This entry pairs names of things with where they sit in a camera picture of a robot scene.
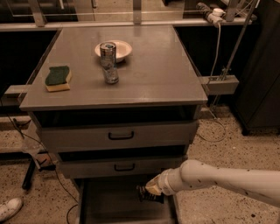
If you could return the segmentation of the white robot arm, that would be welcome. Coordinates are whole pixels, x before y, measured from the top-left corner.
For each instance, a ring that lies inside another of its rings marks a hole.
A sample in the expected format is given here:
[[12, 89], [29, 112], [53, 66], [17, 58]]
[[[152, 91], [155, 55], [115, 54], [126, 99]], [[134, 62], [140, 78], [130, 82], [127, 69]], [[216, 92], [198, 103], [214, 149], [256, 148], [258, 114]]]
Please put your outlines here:
[[251, 199], [280, 207], [280, 171], [214, 167], [198, 160], [186, 160], [150, 180], [145, 189], [153, 195], [174, 195], [219, 186]]

